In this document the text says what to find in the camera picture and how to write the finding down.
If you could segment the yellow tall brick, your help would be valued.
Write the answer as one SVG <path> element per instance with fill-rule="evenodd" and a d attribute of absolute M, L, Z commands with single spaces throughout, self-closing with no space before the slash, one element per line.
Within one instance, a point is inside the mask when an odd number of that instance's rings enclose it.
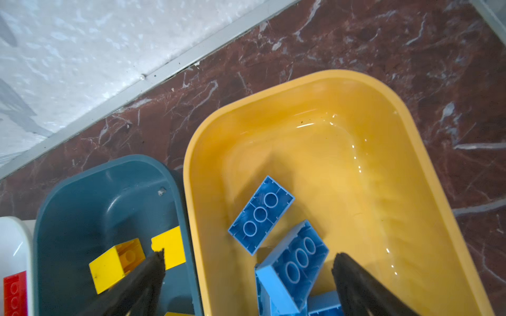
<path fill-rule="evenodd" d="M 164 252 L 166 270 L 186 263 L 183 238 L 180 226 L 159 234 L 151 239 L 152 250 Z"/>

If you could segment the yellow square brick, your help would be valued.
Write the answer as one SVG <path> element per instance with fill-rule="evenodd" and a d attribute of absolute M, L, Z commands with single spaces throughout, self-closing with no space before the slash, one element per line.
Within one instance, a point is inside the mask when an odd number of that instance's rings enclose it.
<path fill-rule="evenodd" d="M 124 279 L 146 256 L 138 238 L 113 246 L 89 263 L 97 294 L 101 294 Z"/>

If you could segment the blue brick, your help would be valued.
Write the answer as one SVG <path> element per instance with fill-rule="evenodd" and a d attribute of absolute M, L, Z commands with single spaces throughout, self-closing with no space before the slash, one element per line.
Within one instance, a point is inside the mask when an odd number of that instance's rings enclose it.
<path fill-rule="evenodd" d="M 336 291 L 308 298 L 308 316 L 344 316 L 339 295 Z"/>
<path fill-rule="evenodd" d="M 295 197 L 267 176 L 228 229 L 229 234 L 254 255 Z"/>

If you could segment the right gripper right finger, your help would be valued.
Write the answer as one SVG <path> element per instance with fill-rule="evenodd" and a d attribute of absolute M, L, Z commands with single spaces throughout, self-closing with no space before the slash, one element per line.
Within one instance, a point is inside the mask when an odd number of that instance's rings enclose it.
<path fill-rule="evenodd" d="M 417 314 L 344 252 L 336 254 L 332 275 L 345 315 Z"/>

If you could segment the blue brick low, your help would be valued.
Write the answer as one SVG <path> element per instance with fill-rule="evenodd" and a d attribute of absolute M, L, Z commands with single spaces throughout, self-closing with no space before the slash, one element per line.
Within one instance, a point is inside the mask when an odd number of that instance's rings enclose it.
<path fill-rule="evenodd" d="M 255 274 L 279 313 L 303 310 L 328 255 L 322 238 L 304 220 L 259 264 Z"/>

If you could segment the red brick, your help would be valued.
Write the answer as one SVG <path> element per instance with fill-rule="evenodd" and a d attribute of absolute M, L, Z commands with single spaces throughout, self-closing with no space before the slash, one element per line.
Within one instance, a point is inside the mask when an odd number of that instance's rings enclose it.
<path fill-rule="evenodd" d="M 28 315 L 26 271 L 3 279 L 3 302 L 5 316 Z"/>

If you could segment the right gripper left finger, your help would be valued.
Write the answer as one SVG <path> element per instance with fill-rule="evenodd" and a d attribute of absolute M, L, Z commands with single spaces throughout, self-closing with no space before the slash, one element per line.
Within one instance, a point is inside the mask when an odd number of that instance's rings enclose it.
<path fill-rule="evenodd" d="M 165 252 L 156 251 L 81 315 L 155 315 L 166 275 Z"/>

